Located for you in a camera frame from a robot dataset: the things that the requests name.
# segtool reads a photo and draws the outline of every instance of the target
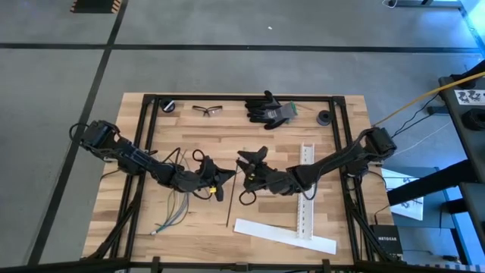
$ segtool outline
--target black glove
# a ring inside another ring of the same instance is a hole
[[[264,91],[264,99],[247,100],[245,107],[249,111],[249,121],[265,123],[266,130],[279,127],[296,116],[296,107],[292,102],[282,106],[267,90]]]

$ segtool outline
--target wooden tabletop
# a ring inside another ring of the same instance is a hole
[[[121,135],[130,140],[135,137],[143,95],[125,93],[121,103],[116,125]],[[364,96],[346,96],[346,102],[352,136],[356,137],[371,126]],[[192,110],[193,105],[222,105],[224,110],[208,118],[202,117],[200,111]],[[268,147],[268,165],[280,170],[299,164],[301,143],[315,144],[315,161],[335,152],[331,127],[322,127],[315,120],[319,111],[328,110],[328,104],[296,102],[296,106],[298,116],[291,123],[275,130],[265,130],[263,124],[249,122],[244,102],[241,101],[176,101],[174,112],[165,114],[158,111],[152,149],[159,151],[160,159],[177,147],[187,150],[186,159],[192,171],[199,168],[191,157],[194,149],[201,149],[214,159],[215,164],[226,169],[236,168],[238,150],[257,151],[262,146]],[[142,145],[146,139],[150,113],[146,117]],[[337,114],[337,120],[342,143],[345,143],[340,114]],[[105,173],[116,168],[115,163],[107,164]],[[379,168],[372,170],[380,173]],[[125,174],[117,172],[101,181],[83,256],[94,252],[115,225],[125,177]],[[215,198],[205,201],[191,196],[189,213],[183,222],[152,236],[149,233],[156,229],[155,223],[162,223],[167,215],[167,197],[171,190],[161,187],[147,175],[132,260],[151,262],[153,256],[160,256],[163,262],[320,264],[322,259],[329,259],[333,265],[353,263],[338,171],[321,178],[314,200],[314,235],[335,240],[336,255],[234,233],[237,218],[296,230],[297,195],[261,193],[255,204],[243,206],[238,200],[243,191],[243,180],[243,174],[236,176],[228,227],[226,220],[233,179],[224,185],[223,202],[217,202]],[[389,205],[383,181],[375,174],[368,174],[364,177],[362,191],[369,222],[373,223],[374,213]],[[379,212],[378,218],[380,224],[393,223],[389,209]],[[125,246],[126,233],[122,237],[121,249]]]

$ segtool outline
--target gray floor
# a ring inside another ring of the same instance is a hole
[[[115,15],[71,14],[70,5],[65,0],[0,2],[0,42],[106,42]],[[475,47],[457,11],[391,10],[380,1],[357,0],[131,1],[117,42]],[[26,261],[67,150],[67,129],[80,115],[101,54],[0,49],[0,143],[7,151],[0,159],[0,267]],[[438,77],[461,73],[480,59],[459,54],[114,51],[91,119],[114,121],[124,92],[269,89],[364,94],[375,122],[437,87]],[[385,126],[393,132],[423,104]],[[448,122],[432,117],[397,136],[397,145],[408,148]],[[448,125],[388,163],[443,168],[464,156]],[[80,257],[101,173],[99,160],[78,153],[42,262]]]

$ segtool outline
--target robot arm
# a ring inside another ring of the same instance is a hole
[[[362,140],[365,141],[365,146],[362,146]],[[274,194],[284,196],[302,193],[310,190],[322,175],[336,168],[345,166],[346,174],[350,177],[365,174],[368,170],[368,162],[389,158],[396,149],[386,129],[374,127],[363,130],[352,145],[312,165],[292,166],[286,171],[272,169],[263,162],[268,152],[265,146],[257,152],[238,151],[241,158],[236,163],[246,174],[244,180],[246,190],[242,195],[244,193],[255,195],[256,190],[262,189],[269,189]]]
[[[105,158],[117,159],[119,169],[127,174],[139,175],[147,171],[160,185],[182,193],[193,193],[196,190],[210,187],[215,192],[218,201],[222,201],[224,197],[222,185],[236,173],[219,168],[210,157],[204,155],[200,150],[196,150],[192,154],[194,160],[200,162],[200,169],[196,172],[185,171],[182,165],[177,164],[177,160],[171,163],[166,162],[175,152],[178,157],[180,148],[174,150],[171,155],[160,162],[152,157],[156,151],[147,153],[136,148],[128,139],[120,135],[120,130],[116,125],[107,121],[93,121],[87,126],[78,144],[102,160]],[[202,154],[202,158],[196,159],[197,152]]]

